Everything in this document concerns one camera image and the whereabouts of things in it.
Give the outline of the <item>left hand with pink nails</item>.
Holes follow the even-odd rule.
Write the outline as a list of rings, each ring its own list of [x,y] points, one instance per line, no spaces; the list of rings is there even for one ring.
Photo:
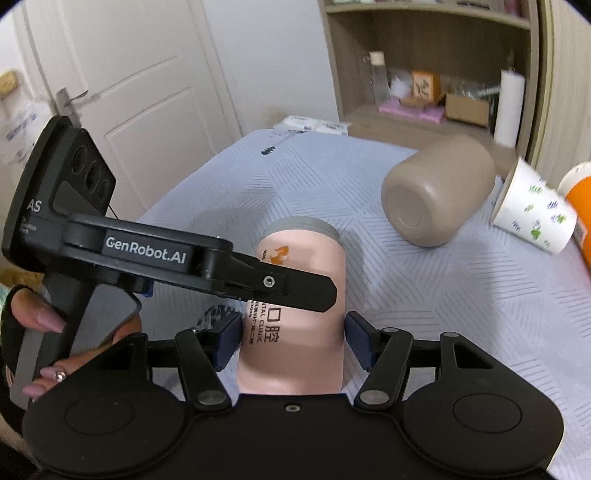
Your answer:
[[[1,317],[1,342],[15,403],[34,401],[76,370],[142,330],[141,303],[114,287],[78,290],[88,302],[58,305],[47,290],[10,290]]]

